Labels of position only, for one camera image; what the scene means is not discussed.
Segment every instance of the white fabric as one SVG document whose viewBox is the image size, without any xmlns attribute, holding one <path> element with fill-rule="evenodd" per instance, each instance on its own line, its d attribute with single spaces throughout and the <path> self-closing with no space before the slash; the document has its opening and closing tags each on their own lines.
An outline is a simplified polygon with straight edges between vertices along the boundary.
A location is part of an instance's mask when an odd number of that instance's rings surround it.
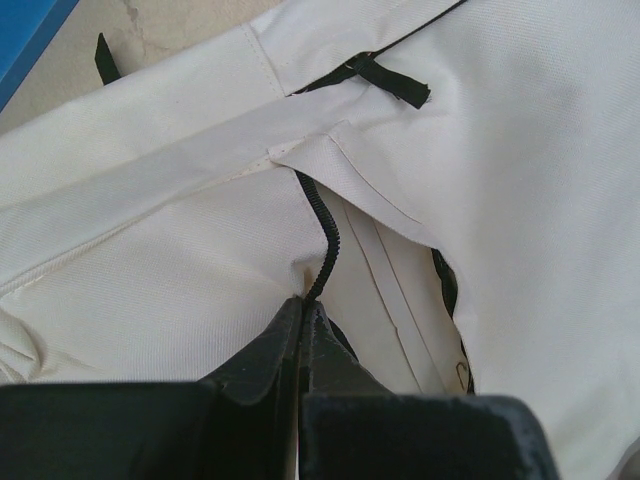
<svg viewBox="0 0 640 480">
<path fill-rule="evenodd" d="M 226 68 L 216 65 L 227 90 L 184 88 L 169 64 L 157 66 L 166 84 L 193 105 L 231 105 L 222 117 L 190 118 L 189 109 L 176 106 L 185 127 L 158 135 L 149 115 L 162 104 L 155 98 L 141 102 L 135 123 L 122 118 L 110 104 L 155 88 L 138 76 L 75 102 L 75 112 L 63 107 L 0 139 L 0 169 L 6 172 L 0 189 L 5 375 L 39 379 L 42 370 L 31 373 L 26 365 L 36 354 L 46 357 L 38 349 L 55 339 L 57 371 L 67 372 L 65 378 L 124 378 L 133 375 L 128 368 L 139 368 L 136 378 L 162 377 L 158 369 L 166 365 L 148 357 L 158 342 L 144 340 L 156 323 L 173 326 L 170 341 L 160 345 L 169 352 L 162 361 L 175 362 L 174 377 L 199 373 L 191 362 L 202 352 L 180 360 L 193 337 L 215 336 L 202 340 L 211 340 L 211 348 L 229 339 L 209 367 L 223 361 L 259 331 L 275 305 L 300 293 L 304 272 L 308 278 L 317 271 L 323 239 L 313 218 L 298 218 L 302 202 L 291 199 L 300 194 L 298 187 L 284 180 L 270 184 L 285 172 L 293 178 L 295 168 L 331 190 L 325 197 L 339 224 L 350 223 L 341 227 L 349 239 L 342 256 L 358 270 L 336 268 L 323 300 L 356 351 L 365 352 L 363 363 L 374 375 L 388 381 L 390 372 L 402 372 L 393 385 L 398 391 L 452 391 L 459 382 L 458 342 L 442 306 L 425 300 L 435 298 L 433 271 L 410 265 L 426 253 L 424 245 L 439 248 L 457 275 L 455 322 L 478 393 L 524 400 L 541 420 L 564 478 L 606 477 L 640 437 L 634 368 L 640 357 L 640 6 L 630 0 L 470 0 L 379 58 L 430 84 L 432 99 L 419 111 L 357 78 L 282 98 L 345 56 L 375 50 L 448 8 L 446 2 L 425 7 L 419 0 L 344 3 L 288 2 L 224 37 L 253 58 L 246 71 L 266 68 L 251 78 L 263 92 L 256 97 L 235 88 L 237 76 L 224 77 L 233 65 L 245 65 L 236 56 Z M 241 40 L 244 34 L 249 39 Z M 329 46 L 318 50 L 317 61 L 305 61 L 304 52 L 313 58 L 316 50 L 303 48 L 304 42 L 323 38 Z M 207 55 L 212 61 L 227 58 L 222 42 L 185 52 L 180 61 L 189 66 L 206 63 Z M 243 96 L 252 100 L 244 103 Z M 101 112 L 98 122 L 86 122 L 89 111 Z M 127 136 L 113 136 L 123 127 Z M 84 148 L 76 152 L 79 138 Z M 135 142 L 139 150 L 128 146 Z M 216 200 L 190 206 L 204 195 L 202 188 Z M 261 208 L 251 194 L 258 191 L 269 215 L 249 213 Z M 237 202 L 237 211 L 207 223 L 204 212 L 225 205 L 222 196 Z M 344 212 L 335 207 L 339 203 Z M 163 217 L 174 209 L 178 215 Z M 156 215 L 161 220 L 153 223 Z M 273 231 L 269 241 L 259 241 L 262 228 Z M 299 243 L 285 245 L 293 241 L 286 235 Z M 203 246 L 206 238 L 211 241 Z M 411 248 L 403 247 L 407 242 Z M 216 252 L 225 248 L 235 254 L 232 272 L 246 267 L 247 278 L 255 280 L 250 293 L 242 282 L 229 287 L 234 295 L 249 295 L 229 297 L 243 298 L 239 310 L 213 293 L 225 272 Z M 91 263 L 101 249 L 111 254 Z M 141 263 L 134 261 L 136 252 Z M 182 260 L 176 260 L 189 254 L 213 280 L 196 268 L 178 267 Z M 133 277 L 116 274 L 127 268 Z M 198 285 L 212 292 L 210 301 L 194 300 L 191 307 L 184 296 L 200 298 Z M 424 298 L 415 285 L 428 286 Z M 250 298 L 254 290 L 256 303 Z M 376 290 L 376 302 L 363 310 L 376 318 L 373 342 L 367 338 L 369 317 L 358 315 L 357 300 L 375 297 Z M 114 318 L 139 341 L 121 347 L 115 338 L 105 339 L 90 352 L 104 370 L 83 376 L 81 340 L 115 335 L 105 324 L 109 315 L 101 315 L 120 307 L 103 292 L 126 306 Z M 256 313 L 258 304 L 269 307 Z M 155 312 L 155 322 L 146 308 Z M 227 310 L 234 328 L 217 329 L 226 325 Z M 175 326 L 176 315 L 202 325 L 213 311 L 219 315 L 213 326 L 207 324 L 210 330 Z M 125 313 L 141 315 L 141 322 L 132 326 L 135 318 Z M 47 319 L 52 315 L 55 321 Z M 87 326 L 94 316 L 103 321 Z M 40 338 L 32 325 L 49 330 Z M 87 328 L 82 339 L 61 343 L 79 325 Z M 443 342 L 440 347 L 428 340 L 433 336 Z M 378 342 L 393 347 L 376 349 Z M 114 367 L 111 352 L 120 348 L 131 357 Z"/>
</svg>

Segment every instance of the zipper pull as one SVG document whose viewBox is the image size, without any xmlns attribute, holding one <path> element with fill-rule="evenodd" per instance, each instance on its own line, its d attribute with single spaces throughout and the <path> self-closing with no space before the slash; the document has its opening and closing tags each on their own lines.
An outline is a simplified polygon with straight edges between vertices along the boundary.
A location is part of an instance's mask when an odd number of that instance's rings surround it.
<svg viewBox="0 0 640 480">
<path fill-rule="evenodd" d="M 426 103 L 431 94 L 428 85 L 401 73 L 387 70 L 376 63 L 372 52 L 359 53 L 348 60 L 345 66 L 354 70 L 372 85 L 392 93 L 396 98 L 404 100 L 417 109 Z"/>
</svg>

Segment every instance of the concrete floor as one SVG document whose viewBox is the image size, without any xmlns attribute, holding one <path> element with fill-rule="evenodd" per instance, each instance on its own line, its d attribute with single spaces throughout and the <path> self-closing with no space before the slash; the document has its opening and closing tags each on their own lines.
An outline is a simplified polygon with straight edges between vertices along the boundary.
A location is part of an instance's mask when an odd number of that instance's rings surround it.
<svg viewBox="0 0 640 480">
<path fill-rule="evenodd" d="M 104 33 L 128 74 L 251 20 L 281 0 L 80 0 L 9 103 L 0 135 L 100 88 L 94 64 Z"/>
</svg>

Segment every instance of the wrinkled fabric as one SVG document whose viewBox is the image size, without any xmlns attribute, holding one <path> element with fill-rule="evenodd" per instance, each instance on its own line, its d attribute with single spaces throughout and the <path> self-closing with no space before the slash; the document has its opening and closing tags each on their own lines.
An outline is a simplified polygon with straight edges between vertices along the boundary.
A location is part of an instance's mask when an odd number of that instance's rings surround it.
<svg viewBox="0 0 640 480">
<path fill-rule="evenodd" d="M 429 84 L 420 110 L 357 77 L 287 97 L 454 2 L 342 3 L 284 3 L 0 138 L 5 381 L 215 368 L 321 264 L 299 170 L 346 239 L 322 300 L 374 376 L 463 391 L 457 328 L 476 391 L 527 403 L 563 478 L 605 478 L 640 437 L 640 6 L 469 0 L 377 58 Z"/>
</svg>

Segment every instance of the blue object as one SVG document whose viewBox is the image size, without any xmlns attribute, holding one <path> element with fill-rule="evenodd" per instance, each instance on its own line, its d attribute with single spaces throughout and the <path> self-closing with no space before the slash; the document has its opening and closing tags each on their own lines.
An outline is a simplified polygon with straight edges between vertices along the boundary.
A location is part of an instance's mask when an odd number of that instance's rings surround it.
<svg viewBox="0 0 640 480">
<path fill-rule="evenodd" d="M 0 111 L 78 0 L 0 0 Z"/>
</svg>

